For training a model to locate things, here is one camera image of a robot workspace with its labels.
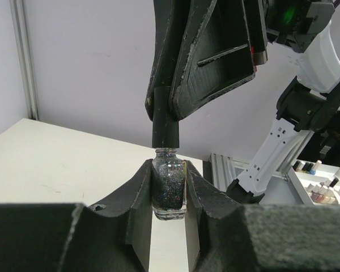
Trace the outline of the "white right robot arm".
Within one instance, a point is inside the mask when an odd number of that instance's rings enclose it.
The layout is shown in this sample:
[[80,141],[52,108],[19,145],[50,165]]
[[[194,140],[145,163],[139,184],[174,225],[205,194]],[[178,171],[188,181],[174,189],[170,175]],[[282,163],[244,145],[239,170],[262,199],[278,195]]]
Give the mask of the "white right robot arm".
[[258,203],[269,180],[310,131],[340,106],[340,60],[330,25],[334,1],[154,1],[155,57],[145,108],[152,147],[174,158],[179,122],[250,82],[279,46],[295,78],[277,102],[273,126],[250,165],[228,186],[238,203]]

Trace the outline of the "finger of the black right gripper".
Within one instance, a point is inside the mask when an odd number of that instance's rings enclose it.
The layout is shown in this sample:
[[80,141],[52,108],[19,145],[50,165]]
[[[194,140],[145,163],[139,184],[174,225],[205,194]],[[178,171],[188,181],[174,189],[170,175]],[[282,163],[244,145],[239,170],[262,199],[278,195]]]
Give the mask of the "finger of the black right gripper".
[[173,102],[177,69],[183,69],[179,58],[188,54],[185,42],[192,43],[209,21],[216,1],[153,1],[155,14],[155,55],[145,98],[148,117],[154,119],[155,88],[170,86],[168,105],[175,120],[183,117]]

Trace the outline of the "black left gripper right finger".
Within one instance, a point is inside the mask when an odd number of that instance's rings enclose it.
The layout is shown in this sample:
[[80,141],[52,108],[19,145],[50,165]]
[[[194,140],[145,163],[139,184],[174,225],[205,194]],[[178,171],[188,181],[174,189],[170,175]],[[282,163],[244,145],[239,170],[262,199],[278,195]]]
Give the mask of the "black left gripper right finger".
[[190,271],[340,271],[340,206],[241,205],[186,166]]

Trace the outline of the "glitter nail polish bottle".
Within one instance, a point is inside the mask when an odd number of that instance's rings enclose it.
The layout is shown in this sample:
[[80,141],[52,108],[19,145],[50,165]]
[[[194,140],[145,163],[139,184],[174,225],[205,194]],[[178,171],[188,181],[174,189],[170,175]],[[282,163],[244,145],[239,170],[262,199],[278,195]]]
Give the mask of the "glitter nail polish bottle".
[[157,148],[152,160],[152,209],[159,220],[180,220],[186,213],[186,161],[175,148]]

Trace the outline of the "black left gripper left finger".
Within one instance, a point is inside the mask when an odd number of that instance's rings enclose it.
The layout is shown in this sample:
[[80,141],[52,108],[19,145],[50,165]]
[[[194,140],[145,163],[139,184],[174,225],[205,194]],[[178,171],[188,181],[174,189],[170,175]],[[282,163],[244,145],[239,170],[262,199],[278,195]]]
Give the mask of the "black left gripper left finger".
[[147,271],[151,166],[91,206],[0,204],[0,271]]

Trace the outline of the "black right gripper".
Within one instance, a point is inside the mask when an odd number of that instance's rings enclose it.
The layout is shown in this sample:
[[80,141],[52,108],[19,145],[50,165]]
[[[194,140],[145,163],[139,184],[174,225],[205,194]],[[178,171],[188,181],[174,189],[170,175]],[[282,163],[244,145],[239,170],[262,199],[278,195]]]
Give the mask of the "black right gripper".
[[174,115],[187,118],[267,61],[263,1],[191,1],[171,85]]

